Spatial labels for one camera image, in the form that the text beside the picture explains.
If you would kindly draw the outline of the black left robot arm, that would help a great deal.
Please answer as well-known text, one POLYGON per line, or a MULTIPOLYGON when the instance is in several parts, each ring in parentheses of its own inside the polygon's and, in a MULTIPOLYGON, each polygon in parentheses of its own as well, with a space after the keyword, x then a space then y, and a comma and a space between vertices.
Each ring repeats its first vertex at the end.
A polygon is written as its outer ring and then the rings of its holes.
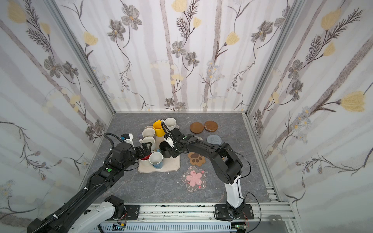
POLYGON ((44 220, 33 220, 27 227, 27 232, 67 233, 84 211, 120 180, 130 166, 151 155, 151 147, 151 143, 134 147, 126 142, 114 146, 104 164, 89 177, 84 188, 44 220))

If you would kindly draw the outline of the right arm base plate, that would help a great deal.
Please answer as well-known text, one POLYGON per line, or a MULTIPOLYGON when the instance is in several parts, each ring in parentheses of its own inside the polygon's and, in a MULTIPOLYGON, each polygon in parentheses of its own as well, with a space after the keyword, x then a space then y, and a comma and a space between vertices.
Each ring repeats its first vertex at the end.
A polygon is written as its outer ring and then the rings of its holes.
POLYGON ((214 205, 214 218, 223 221, 233 221, 233 220, 253 220, 254 212, 250 204, 242 205, 238 209, 226 204, 216 204, 214 205))

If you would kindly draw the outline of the blue grey woven coaster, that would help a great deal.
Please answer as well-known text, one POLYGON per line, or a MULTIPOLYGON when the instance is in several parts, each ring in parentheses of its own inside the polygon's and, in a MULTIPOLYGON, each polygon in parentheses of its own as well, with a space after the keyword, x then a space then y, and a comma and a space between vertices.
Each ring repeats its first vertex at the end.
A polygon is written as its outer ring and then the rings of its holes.
POLYGON ((214 145, 221 145, 222 139, 218 135, 209 135, 207 137, 207 143, 214 144, 214 145))

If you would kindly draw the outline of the brown cork round coaster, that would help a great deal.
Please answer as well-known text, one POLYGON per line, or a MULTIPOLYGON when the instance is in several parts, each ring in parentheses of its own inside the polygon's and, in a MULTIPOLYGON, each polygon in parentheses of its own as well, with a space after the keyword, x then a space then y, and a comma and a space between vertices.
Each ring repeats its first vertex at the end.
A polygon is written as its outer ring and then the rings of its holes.
POLYGON ((194 134, 200 134, 204 131, 204 125, 200 122, 193 122, 190 125, 190 131, 194 134))

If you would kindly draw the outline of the beige serving tray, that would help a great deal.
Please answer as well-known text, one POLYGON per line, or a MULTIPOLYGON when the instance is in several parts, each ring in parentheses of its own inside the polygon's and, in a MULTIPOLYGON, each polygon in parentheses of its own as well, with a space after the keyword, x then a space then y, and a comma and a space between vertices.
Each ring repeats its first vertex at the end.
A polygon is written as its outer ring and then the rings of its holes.
MULTIPOLYGON (((157 137, 156 135, 153 137, 155 139, 156 143, 156 150, 152 152, 160 152, 159 150, 159 144, 164 141, 164 137, 157 137)), ((149 160, 146 161, 140 161, 138 172, 139 173, 153 173, 153 172, 171 172, 171 171, 177 171, 180 168, 180 158, 163 158, 163 167, 162 169, 155 169, 149 162, 149 160)))

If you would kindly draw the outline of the white mug blue handle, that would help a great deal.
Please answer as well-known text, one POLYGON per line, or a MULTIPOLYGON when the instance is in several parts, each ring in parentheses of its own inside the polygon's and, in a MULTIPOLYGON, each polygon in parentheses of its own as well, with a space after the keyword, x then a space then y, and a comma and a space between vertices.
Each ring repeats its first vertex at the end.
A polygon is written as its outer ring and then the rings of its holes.
POLYGON ((150 157, 149 157, 149 162, 150 164, 155 168, 155 169, 162 169, 163 167, 163 154, 160 152, 153 152, 150 157))

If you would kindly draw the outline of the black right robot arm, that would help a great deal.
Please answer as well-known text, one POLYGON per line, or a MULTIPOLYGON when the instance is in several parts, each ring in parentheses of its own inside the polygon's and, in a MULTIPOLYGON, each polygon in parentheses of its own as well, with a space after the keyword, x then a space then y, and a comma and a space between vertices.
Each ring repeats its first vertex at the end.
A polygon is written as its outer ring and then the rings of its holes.
POLYGON ((243 211, 246 204, 240 182, 243 164, 229 144, 207 143, 193 135, 184 135, 177 128, 166 130, 164 140, 170 145, 167 152, 173 158, 189 152, 208 158, 217 177, 225 183, 228 208, 236 215, 243 211))

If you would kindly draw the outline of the pink flower coaster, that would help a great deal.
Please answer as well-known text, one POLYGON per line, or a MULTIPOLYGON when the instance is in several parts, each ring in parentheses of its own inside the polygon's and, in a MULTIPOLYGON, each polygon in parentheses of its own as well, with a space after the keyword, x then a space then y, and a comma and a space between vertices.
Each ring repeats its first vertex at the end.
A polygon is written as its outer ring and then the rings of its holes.
POLYGON ((197 189, 205 189, 207 173, 204 170, 199 170, 195 166, 188 168, 187 172, 181 176, 182 182, 186 184, 189 192, 194 192, 197 189))

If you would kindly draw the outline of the brown paw coaster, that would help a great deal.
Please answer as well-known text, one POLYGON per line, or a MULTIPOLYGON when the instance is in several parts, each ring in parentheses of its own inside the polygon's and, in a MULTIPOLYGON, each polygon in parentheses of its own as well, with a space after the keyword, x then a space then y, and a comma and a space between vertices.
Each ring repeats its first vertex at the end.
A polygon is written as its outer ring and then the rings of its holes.
POLYGON ((203 164, 206 163, 206 158, 204 156, 201 156, 200 154, 194 152, 190 152, 188 154, 188 158, 192 166, 201 167, 203 164))

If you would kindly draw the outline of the black ceramic mug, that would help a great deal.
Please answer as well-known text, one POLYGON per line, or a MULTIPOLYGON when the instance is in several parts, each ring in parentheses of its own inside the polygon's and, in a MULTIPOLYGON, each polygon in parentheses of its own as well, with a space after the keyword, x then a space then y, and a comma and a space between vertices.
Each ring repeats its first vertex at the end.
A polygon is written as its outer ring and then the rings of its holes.
POLYGON ((172 157, 171 154, 170 154, 170 151, 169 151, 169 149, 171 149, 171 148, 172 147, 166 141, 163 141, 159 144, 159 150, 162 153, 164 158, 171 158, 172 157))

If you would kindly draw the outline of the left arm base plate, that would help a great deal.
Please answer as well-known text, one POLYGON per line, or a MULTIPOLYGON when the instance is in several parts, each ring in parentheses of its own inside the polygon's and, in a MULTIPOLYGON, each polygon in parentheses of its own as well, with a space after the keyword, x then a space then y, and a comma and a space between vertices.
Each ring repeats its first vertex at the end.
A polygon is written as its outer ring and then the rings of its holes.
POLYGON ((119 207, 118 221, 138 220, 140 205, 122 205, 119 207))

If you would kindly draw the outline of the dark brown glossy coaster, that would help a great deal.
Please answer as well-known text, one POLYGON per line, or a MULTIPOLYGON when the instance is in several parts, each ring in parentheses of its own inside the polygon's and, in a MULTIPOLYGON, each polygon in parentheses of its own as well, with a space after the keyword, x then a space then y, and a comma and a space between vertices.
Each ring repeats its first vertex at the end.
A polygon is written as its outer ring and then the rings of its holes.
POLYGON ((206 121, 204 123, 204 129, 208 132, 215 132, 217 131, 218 127, 219 127, 218 124, 211 120, 206 121))

